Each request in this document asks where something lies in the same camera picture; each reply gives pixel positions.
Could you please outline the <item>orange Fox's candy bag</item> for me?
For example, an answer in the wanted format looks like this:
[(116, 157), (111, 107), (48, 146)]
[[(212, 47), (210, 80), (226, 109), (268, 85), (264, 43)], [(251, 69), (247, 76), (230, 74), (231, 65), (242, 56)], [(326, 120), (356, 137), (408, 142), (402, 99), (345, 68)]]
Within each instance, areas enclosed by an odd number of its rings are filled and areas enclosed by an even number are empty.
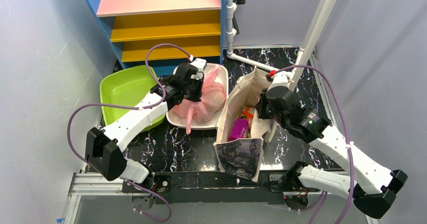
[(243, 108), (241, 115), (240, 115), (241, 119), (245, 119), (248, 122), (248, 130), (251, 129), (254, 114), (255, 114), (255, 108), (254, 107), (245, 106)]

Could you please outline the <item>purple snack bag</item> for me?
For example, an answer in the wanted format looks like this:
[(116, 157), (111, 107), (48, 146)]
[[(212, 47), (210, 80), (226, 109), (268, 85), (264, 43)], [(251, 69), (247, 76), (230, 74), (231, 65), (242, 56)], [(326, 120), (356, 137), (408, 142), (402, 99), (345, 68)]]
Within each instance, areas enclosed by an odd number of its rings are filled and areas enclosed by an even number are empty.
[(228, 141), (247, 138), (249, 122), (246, 117), (237, 118), (230, 131)]

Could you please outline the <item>beige canvas tote bag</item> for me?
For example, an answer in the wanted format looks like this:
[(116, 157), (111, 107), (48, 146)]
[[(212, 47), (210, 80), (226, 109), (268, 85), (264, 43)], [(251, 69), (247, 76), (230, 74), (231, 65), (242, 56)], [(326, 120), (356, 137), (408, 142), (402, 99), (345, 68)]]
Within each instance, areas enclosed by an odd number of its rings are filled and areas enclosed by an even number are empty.
[(235, 175), (252, 182), (258, 181), (264, 149), (272, 140), (277, 123), (272, 119), (260, 119), (254, 111), (254, 123), (248, 130), (248, 138), (228, 140), (232, 127), (243, 113), (244, 107), (255, 107), (262, 90), (269, 88), (267, 72), (255, 68), (241, 77), (229, 93), (217, 124), (214, 149), (218, 167), (222, 173)]

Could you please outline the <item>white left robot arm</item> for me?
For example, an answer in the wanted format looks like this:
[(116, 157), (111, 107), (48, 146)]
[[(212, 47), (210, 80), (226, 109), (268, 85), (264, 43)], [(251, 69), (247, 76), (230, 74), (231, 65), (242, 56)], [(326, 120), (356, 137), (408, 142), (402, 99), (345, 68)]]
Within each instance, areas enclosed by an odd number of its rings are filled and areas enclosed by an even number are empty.
[(206, 66), (200, 58), (178, 65), (173, 75), (163, 77), (132, 110), (102, 129), (89, 130), (84, 156), (88, 164), (108, 181), (120, 178), (143, 183), (151, 176), (150, 170), (123, 152), (142, 130), (183, 100), (200, 101)]

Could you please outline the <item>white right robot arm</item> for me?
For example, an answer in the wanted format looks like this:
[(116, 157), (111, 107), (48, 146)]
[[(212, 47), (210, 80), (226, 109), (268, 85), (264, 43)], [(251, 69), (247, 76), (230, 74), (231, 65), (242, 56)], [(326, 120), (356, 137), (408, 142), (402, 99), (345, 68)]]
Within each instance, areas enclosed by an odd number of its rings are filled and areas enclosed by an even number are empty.
[(263, 89), (256, 104), (258, 117), (272, 119), (288, 133), (333, 159), (347, 173), (343, 176), (297, 161), (287, 173), (274, 180), (280, 189), (315, 188), (342, 198), (351, 197), (365, 215), (381, 219), (390, 209), (408, 176), (372, 160), (346, 138), (330, 119), (315, 108), (302, 107), (298, 94), (285, 86)]

